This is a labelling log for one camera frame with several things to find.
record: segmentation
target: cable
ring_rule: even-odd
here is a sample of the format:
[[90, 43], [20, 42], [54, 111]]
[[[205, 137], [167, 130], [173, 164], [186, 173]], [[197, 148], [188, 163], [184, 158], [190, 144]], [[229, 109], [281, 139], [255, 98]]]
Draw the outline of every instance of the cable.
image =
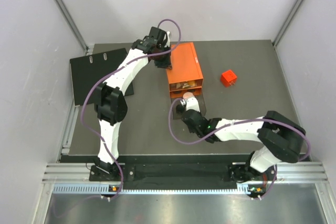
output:
[[[159, 56], [159, 55], [165, 55], [165, 54], [168, 54], [172, 51], [174, 51], [178, 45], [180, 44], [181, 42], [181, 37], [182, 37], [182, 34], [181, 34], [181, 29], [179, 27], [179, 25], [177, 24], [177, 22], [175, 22], [174, 20], [172, 19], [169, 19], [169, 18], [166, 18], [166, 19], [163, 19], [162, 21], [159, 22], [159, 24], [157, 25], [158, 28], [160, 27], [160, 25], [165, 22], [165, 21], [169, 21], [169, 22], [172, 22], [174, 23], [174, 25], [177, 27], [178, 29], [178, 41], [176, 43], [176, 45], [171, 48], [170, 50], [168, 51], [165, 51], [165, 52], [158, 52], [158, 53], [155, 53], [155, 54], [150, 54], [150, 55], [144, 55], [144, 56], [139, 56], [135, 59], [132, 59], [130, 60], [129, 62], [126, 63], [126, 66], [137, 61], [137, 60], [140, 60], [140, 59], [143, 59], [143, 58], [147, 58], [147, 57], [153, 57], [153, 56]], [[114, 75], [115, 73], [118, 73], [119, 71], [121, 71], [122, 69], [124, 69], [125, 66], [122, 66], [120, 68], [118, 68], [117, 70], [113, 71], [112, 73], [109, 73], [107, 74], [106, 76], [102, 77], [99, 79], [99, 81], [96, 82], [96, 84], [93, 85], [93, 87], [90, 89], [88, 95], [86, 96], [85, 98], [85, 101], [84, 101], [84, 104], [83, 104], [83, 107], [82, 107], [82, 111], [80, 113], [80, 122], [82, 123], [82, 125], [84, 127], [86, 127], [88, 130], [90, 130], [93, 134], [95, 134], [96, 136], [98, 136], [101, 141], [103, 142], [103, 145], [104, 145], [104, 148], [105, 150], [107, 151], [107, 153], [109, 154], [109, 156], [112, 158], [112, 160], [115, 162], [116, 166], [118, 167], [119, 169], [119, 172], [120, 172], [120, 186], [118, 188], [118, 190], [116, 191], [116, 193], [110, 198], [110, 199], [115, 199], [116, 197], [118, 197], [119, 193], [121, 192], [121, 189], [122, 189], [122, 186], [123, 186], [123, 180], [124, 180], [124, 175], [123, 175], [123, 172], [122, 172], [122, 168], [120, 166], [120, 164], [118, 163], [117, 159], [112, 155], [112, 153], [110, 152], [110, 150], [108, 149], [107, 145], [106, 145], [106, 141], [105, 139], [102, 137], [102, 135], [100, 135], [99, 132], [95, 131], [94, 129], [92, 129], [90, 126], [88, 126], [85, 121], [84, 121], [84, 113], [85, 113], [85, 109], [86, 109], [86, 106], [88, 104], [88, 101], [92, 95], [92, 93], [94, 92], [94, 90], [96, 89], [96, 87], [103, 81], [105, 81], [107, 78], [111, 77], [112, 75]], [[74, 204], [72, 207], [70, 207], [67, 211], [65, 211], [63, 214], [61, 215], [57, 215], [55, 213], [55, 204], [53, 204], [53, 212], [54, 212], [54, 215], [56, 216], [56, 218], [61, 218], [63, 216], [65, 216], [68, 212], [70, 212], [73, 208], [75, 208], [76, 206], [78, 206], [79, 204], [81, 204], [82, 202], [86, 201], [87, 199], [91, 199], [91, 198], [96, 198], [96, 197], [100, 197], [100, 196], [97, 196], [97, 195], [91, 195], [87, 198], [84, 198], [83, 200], [79, 201], [78, 203]]]
[[[200, 142], [202, 142], [203, 140], [207, 139], [209, 136], [215, 134], [216, 132], [220, 131], [221, 129], [224, 129], [226, 127], [230, 127], [232, 125], [239, 125], [239, 124], [245, 124], [245, 123], [251, 123], [251, 122], [267, 122], [267, 123], [273, 123], [273, 124], [277, 124], [277, 125], [280, 125], [280, 126], [283, 126], [283, 127], [286, 127], [292, 131], [294, 131], [295, 133], [299, 134], [306, 142], [306, 145], [307, 145], [307, 152], [304, 154], [304, 156], [300, 157], [299, 158], [299, 161], [302, 161], [304, 160], [306, 157], [308, 157], [310, 155], [310, 152], [311, 152], [311, 144], [310, 144], [310, 141], [308, 140], [308, 138], [301, 132], [299, 131], [298, 129], [292, 127], [291, 125], [288, 125], [286, 123], [282, 123], [282, 122], [278, 122], [278, 121], [275, 121], [275, 120], [271, 120], [271, 119], [266, 119], [266, 118], [255, 118], [255, 119], [247, 119], [247, 120], [243, 120], [243, 121], [238, 121], [238, 122], [234, 122], [233, 124], [225, 124], [217, 129], [215, 129], [214, 131], [210, 132], [209, 134], [203, 136], [202, 138], [200, 138], [199, 140], [197, 141], [194, 141], [194, 142], [183, 142], [181, 140], [179, 140], [173, 133], [172, 131], [172, 126], [171, 126], [171, 117], [172, 117], [172, 113], [173, 113], [173, 108], [174, 108], [174, 105], [175, 103], [179, 102], [179, 101], [182, 101], [181, 98], [177, 98], [175, 99], [173, 102], [172, 102], [172, 105], [170, 106], [169, 108], [169, 114], [168, 114], [168, 126], [169, 126], [169, 131], [170, 131], [170, 134], [171, 136], [176, 140], [178, 141], [179, 143], [181, 144], [186, 144], [186, 145], [191, 145], [191, 144], [198, 144]], [[268, 193], [269, 191], [273, 188], [273, 184], [276, 180], [276, 177], [277, 177], [277, 172], [278, 172], [278, 168], [277, 168], [277, 165], [274, 166], [274, 177], [273, 177], [273, 180], [268, 188], [268, 190], [265, 192], [265, 194], [260, 198], [260, 199], [263, 199]]]

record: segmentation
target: red cube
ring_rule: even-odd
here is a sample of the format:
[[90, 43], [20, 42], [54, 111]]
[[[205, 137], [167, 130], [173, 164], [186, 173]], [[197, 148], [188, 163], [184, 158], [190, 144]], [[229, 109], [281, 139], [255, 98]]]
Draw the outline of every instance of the red cube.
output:
[[221, 82], [224, 86], [229, 87], [234, 85], [237, 81], [237, 76], [233, 73], [232, 70], [227, 70], [221, 75]]

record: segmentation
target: red block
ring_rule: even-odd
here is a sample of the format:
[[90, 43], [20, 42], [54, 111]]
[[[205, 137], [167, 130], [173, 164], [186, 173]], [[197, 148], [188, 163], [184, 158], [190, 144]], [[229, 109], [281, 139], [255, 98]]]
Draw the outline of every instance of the red block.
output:
[[237, 76], [233, 73], [232, 70], [227, 70], [221, 75], [221, 82], [224, 86], [229, 87], [234, 85], [237, 81]]

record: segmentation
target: reflective metal surface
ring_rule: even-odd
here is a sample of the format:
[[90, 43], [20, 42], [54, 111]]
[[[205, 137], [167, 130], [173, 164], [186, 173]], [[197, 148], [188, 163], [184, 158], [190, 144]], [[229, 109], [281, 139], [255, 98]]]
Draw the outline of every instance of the reflective metal surface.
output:
[[[61, 215], [87, 195], [53, 195]], [[326, 224], [315, 185], [275, 185], [262, 201], [242, 195], [121, 195], [89, 199], [62, 218], [49, 207], [45, 224], [59, 223], [305, 223]]]

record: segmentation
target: white backdrop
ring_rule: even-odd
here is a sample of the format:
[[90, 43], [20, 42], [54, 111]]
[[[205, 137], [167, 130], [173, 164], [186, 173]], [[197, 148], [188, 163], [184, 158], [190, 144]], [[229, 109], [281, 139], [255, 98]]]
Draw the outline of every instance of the white backdrop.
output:
[[[89, 44], [133, 42], [164, 18], [183, 40], [274, 39], [295, 0], [64, 0]], [[173, 25], [163, 26], [173, 32]]]
[[305, 0], [278, 45], [298, 115], [336, 193], [336, 1]]
[[83, 50], [54, 0], [0, 4], [0, 222], [30, 223], [71, 103], [69, 59]]

